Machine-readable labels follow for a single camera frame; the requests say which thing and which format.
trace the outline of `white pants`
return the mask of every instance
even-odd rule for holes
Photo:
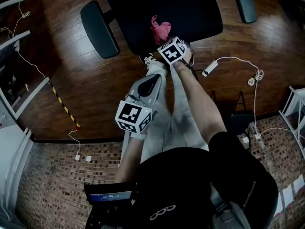
[[[181,80],[174,67],[171,65],[170,68],[175,88],[175,103],[172,116],[167,109],[165,100],[166,70],[164,64],[152,62],[147,72],[147,75],[160,74],[162,85],[159,97],[154,105],[154,110],[158,113],[148,126],[141,163],[158,153],[175,147],[196,147],[208,150],[208,145],[201,137],[192,116]]]

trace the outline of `sneaker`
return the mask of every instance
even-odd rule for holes
[[[149,68],[149,65],[151,62],[157,61],[152,53],[147,53],[147,54],[139,54],[139,58],[142,61],[143,64],[147,66],[147,69]]]

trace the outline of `chair armrest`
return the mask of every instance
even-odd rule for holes
[[[82,8],[81,20],[92,45],[102,58],[118,55],[120,48],[97,1],[91,1]]]
[[[253,23],[256,21],[256,12],[253,0],[236,0],[240,16],[244,23]]]

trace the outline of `brick wall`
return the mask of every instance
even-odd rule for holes
[[[270,127],[287,128],[280,116],[257,125],[260,133]],[[305,177],[305,161],[290,132],[268,131],[259,141],[252,132],[251,141],[252,154],[275,178],[280,191],[300,174]],[[17,216],[30,229],[84,229],[91,206],[83,184],[112,183],[121,148],[121,143],[82,145],[81,160],[75,161],[78,145],[35,144],[22,173]],[[87,155],[92,155],[89,163]],[[305,222],[304,198],[305,189],[294,193],[293,203],[274,218],[270,228],[300,228]]]

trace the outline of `pink cloth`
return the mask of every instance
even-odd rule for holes
[[[151,30],[153,31],[156,44],[161,46],[168,41],[168,34],[171,31],[172,25],[169,22],[163,22],[161,25],[159,25],[156,19],[157,15],[152,17]]]

